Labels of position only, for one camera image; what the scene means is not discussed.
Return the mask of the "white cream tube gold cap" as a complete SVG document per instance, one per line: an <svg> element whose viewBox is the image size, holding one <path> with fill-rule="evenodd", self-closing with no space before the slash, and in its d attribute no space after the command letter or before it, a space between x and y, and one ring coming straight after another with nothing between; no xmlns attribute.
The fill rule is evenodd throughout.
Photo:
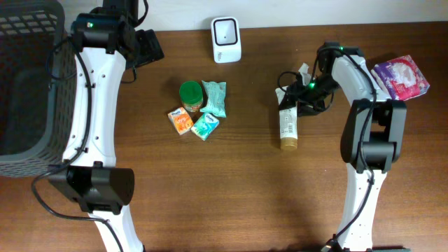
<svg viewBox="0 0 448 252"><path fill-rule="evenodd" d="M283 91L280 87L275 90L278 103L278 93L280 91ZM298 105L296 108L279 110L280 149L283 151L293 151L298 147L297 115Z"/></svg>

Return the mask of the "green lid glass jar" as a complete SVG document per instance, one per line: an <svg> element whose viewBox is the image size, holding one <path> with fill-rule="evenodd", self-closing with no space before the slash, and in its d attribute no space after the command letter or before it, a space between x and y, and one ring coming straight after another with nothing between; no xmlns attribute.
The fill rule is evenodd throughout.
<svg viewBox="0 0 448 252"><path fill-rule="evenodd" d="M179 89L183 107L189 112L198 112L204 100L202 87L196 81L184 82Z"/></svg>

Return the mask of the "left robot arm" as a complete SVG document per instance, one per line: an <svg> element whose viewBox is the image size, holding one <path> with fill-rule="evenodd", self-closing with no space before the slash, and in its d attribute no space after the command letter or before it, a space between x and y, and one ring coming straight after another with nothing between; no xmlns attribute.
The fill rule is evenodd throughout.
<svg viewBox="0 0 448 252"><path fill-rule="evenodd" d="M73 21L63 39L74 52L76 96L62 163L42 175L97 225L107 251L145 251L137 236L130 202L134 172L116 166L114 130L123 74L161 60L164 53L138 1L104 1Z"/></svg>

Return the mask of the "teal tissue pack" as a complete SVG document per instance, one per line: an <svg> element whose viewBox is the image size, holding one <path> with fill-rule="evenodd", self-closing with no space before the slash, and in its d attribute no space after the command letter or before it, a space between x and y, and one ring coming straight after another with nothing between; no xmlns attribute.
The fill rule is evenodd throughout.
<svg viewBox="0 0 448 252"><path fill-rule="evenodd" d="M205 141L209 135L219 126L220 121L211 113L204 113L192 126L191 131L201 140Z"/></svg>

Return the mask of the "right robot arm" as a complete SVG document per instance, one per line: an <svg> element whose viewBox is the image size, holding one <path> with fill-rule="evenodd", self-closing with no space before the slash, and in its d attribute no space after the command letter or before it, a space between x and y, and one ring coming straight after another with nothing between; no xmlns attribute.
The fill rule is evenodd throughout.
<svg viewBox="0 0 448 252"><path fill-rule="evenodd" d="M295 81L276 89L281 148L296 148L297 121L327 111L337 90L350 110L340 141L347 189L341 223L323 251L373 251L372 226L382 184L400 157L407 107L394 100L369 74L357 47L325 42L312 73L294 73Z"/></svg>

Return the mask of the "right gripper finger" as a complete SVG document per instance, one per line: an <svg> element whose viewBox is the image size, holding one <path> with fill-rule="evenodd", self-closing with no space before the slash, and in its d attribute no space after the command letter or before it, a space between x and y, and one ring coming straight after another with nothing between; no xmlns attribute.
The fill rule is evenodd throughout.
<svg viewBox="0 0 448 252"><path fill-rule="evenodd" d="M280 111L296 108L298 105L297 97L295 95L283 91L278 93L278 100Z"/></svg>
<svg viewBox="0 0 448 252"><path fill-rule="evenodd" d="M320 113L319 110L316 110L313 106L302 106L300 105L297 108L298 116L317 116Z"/></svg>

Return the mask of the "mint green wipes packet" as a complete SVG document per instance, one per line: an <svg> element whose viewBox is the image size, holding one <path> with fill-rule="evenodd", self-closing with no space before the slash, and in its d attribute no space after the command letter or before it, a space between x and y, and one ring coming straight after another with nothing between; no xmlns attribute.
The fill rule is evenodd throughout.
<svg viewBox="0 0 448 252"><path fill-rule="evenodd" d="M207 95L207 103L200 111L202 113L212 113L216 117L226 118L225 96L227 83L202 81L202 84Z"/></svg>

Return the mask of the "orange tissue pack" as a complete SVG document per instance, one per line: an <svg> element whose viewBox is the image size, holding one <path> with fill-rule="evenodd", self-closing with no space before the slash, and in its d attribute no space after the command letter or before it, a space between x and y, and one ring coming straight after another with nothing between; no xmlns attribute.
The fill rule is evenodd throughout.
<svg viewBox="0 0 448 252"><path fill-rule="evenodd" d="M190 131L194 122L188 112L183 108L179 107L176 110L167 114L168 119L173 124L175 130L179 135L185 134Z"/></svg>

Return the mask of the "red purple pad package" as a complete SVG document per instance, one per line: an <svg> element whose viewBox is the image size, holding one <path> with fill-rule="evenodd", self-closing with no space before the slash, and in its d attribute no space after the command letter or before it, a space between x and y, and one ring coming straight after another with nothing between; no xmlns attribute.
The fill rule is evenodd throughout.
<svg viewBox="0 0 448 252"><path fill-rule="evenodd" d="M374 65L371 70L380 88L392 99L406 101L427 93L430 84L410 55Z"/></svg>

